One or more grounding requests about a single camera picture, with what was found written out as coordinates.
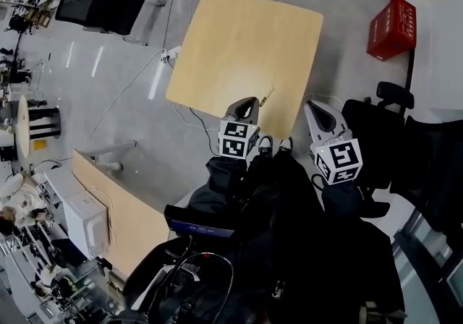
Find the person's left shoe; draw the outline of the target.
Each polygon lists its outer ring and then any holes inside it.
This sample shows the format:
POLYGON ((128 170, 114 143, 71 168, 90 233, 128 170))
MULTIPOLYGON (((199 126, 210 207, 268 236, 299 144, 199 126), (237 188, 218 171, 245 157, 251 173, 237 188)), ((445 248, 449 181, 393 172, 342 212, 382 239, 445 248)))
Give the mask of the person's left shoe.
POLYGON ((273 138, 270 135, 264 135, 260 138, 258 144, 258 155, 271 158, 273 156, 273 138))

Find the round white table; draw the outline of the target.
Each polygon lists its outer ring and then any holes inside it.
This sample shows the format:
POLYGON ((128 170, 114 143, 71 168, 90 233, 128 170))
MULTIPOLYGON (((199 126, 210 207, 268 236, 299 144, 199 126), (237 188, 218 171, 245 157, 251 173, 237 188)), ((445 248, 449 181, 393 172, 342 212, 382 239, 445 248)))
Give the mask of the round white table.
POLYGON ((58 106, 52 108, 29 107, 22 95, 18 103, 16 138, 24 158, 30 153, 30 142, 61 135, 61 114, 58 106))

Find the person's black jacket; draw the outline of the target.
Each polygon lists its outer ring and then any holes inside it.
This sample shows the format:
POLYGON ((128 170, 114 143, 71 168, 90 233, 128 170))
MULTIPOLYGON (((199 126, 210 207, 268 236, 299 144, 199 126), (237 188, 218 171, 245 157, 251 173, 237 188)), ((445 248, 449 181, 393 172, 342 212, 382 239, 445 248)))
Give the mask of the person's black jacket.
POLYGON ((390 239, 325 213, 291 154, 247 163, 230 238, 179 234, 123 290, 138 324, 404 324, 390 239))

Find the red box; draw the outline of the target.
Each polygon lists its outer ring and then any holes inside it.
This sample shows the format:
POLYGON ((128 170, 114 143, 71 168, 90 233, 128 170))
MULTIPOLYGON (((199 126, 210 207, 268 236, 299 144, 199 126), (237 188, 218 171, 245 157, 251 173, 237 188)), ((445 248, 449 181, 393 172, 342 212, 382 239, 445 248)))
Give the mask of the red box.
POLYGON ((405 0, 391 0, 370 23, 367 53, 385 61, 417 44, 416 8, 405 0))

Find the white power strip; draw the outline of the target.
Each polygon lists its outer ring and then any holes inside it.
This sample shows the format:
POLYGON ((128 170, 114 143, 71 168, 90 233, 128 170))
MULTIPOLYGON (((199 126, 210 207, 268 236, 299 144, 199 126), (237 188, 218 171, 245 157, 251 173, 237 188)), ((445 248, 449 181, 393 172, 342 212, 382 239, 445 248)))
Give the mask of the white power strip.
POLYGON ((176 59, 181 51, 181 45, 171 48, 169 50, 164 49, 161 53, 161 62, 168 63, 171 59, 176 59))

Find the black chest-mounted screen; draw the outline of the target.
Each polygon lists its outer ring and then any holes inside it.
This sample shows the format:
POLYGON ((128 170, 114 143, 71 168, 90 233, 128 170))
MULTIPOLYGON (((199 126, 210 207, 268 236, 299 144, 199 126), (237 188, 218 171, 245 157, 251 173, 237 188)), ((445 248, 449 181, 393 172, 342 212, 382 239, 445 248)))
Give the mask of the black chest-mounted screen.
POLYGON ((167 225, 177 234, 230 238, 236 221, 225 216, 167 205, 163 212, 167 225))

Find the person's left forearm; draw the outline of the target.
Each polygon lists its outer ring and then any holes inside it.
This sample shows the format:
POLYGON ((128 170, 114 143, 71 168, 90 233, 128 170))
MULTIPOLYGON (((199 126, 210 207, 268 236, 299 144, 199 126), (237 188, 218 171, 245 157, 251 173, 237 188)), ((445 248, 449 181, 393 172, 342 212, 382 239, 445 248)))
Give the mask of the person's left forearm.
POLYGON ((208 181, 192 193, 188 208, 205 213, 225 212, 231 208, 232 200, 239 192, 247 162, 216 156, 207 162, 206 168, 208 181))

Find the white box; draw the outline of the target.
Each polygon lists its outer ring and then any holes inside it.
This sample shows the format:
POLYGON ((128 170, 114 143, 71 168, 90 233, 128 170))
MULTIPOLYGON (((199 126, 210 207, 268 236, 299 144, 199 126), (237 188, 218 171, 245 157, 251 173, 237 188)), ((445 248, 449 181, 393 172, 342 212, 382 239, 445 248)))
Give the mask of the white box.
POLYGON ((46 186, 53 195, 61 201, 85 191, 85 188, 75 178, 67 167, 58 167, 45 171, 46 186))

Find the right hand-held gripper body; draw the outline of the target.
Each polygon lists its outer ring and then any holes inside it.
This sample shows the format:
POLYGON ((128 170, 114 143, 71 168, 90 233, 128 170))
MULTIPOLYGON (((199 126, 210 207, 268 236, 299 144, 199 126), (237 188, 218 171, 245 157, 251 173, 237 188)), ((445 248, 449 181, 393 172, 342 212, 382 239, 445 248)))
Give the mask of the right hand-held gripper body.
POLYGON ((350 130, 314 142, 310 149, 314 164, 328 185, 353 181, 362 168, 359 142, 350 130))

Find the white microwave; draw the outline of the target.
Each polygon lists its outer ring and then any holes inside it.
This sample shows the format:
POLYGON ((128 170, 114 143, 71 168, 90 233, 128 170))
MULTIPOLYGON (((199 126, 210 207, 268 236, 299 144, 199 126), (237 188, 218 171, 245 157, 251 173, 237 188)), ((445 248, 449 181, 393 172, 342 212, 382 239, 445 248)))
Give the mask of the white microwave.
POLYGON ((68 237, 87 259, 104 256, 109 248, 108 210, 89 192, 62 201, 68 237))

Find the person's right forearm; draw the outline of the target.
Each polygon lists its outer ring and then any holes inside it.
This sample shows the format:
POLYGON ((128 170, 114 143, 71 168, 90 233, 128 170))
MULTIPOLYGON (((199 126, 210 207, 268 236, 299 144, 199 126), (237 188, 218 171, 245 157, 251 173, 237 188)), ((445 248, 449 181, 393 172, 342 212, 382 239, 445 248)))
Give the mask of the person's right forearm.
POLYGON ((326 185, 321 193, 324 211, 335 218, 360 217, 362 194, 354 182, 326 185))

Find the long wooden desk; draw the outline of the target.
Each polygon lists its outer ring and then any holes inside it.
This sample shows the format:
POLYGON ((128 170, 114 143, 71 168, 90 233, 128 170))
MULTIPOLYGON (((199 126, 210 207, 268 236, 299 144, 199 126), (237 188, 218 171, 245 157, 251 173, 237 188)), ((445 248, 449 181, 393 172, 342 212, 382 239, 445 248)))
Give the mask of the long wooden desk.
POLYGON ((95 150, 72 153, 72 173, 81 185, 108 209, 110 247, 106 259, 128 277, 144 257, 165 242, 169 228, 162 213, 139 199, 98 157, 137 147, 131 140, 95 150))

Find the black mesh visitor chair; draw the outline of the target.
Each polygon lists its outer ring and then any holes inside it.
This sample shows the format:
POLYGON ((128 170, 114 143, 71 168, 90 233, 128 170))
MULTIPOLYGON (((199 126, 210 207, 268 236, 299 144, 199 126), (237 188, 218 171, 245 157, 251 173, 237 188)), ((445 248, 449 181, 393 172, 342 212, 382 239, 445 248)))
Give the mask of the black mesh visitor chair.
POLYGON ((93 33, 118 35, 127 43, 148 45, 149 34, 143 38, 132 35, 133 28, 145 7, 164 7, 162 0, 60 0, 55 20, 82 26, 93 33))

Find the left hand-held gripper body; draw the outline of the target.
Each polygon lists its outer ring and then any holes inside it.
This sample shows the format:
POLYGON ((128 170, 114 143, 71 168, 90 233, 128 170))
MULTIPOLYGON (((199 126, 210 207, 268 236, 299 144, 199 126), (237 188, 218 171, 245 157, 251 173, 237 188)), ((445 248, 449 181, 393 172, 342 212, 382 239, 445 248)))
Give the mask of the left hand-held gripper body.
POLYGON ((221 157, 246 160, 258 140, 260 127, 228 115, 218 131, 218 154, 221 157))

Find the square wooden table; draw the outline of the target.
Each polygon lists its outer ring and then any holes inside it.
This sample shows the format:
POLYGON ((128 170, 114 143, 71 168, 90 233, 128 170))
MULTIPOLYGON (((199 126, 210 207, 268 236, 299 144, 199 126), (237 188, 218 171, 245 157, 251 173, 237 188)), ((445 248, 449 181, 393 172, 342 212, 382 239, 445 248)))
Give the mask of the square wooden table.
POLYGON ((323 15, 271 0, 200 0, 175 62, 166 99, 216 117, 248 97, 258 124, 292 133, 313 67, 323 15))

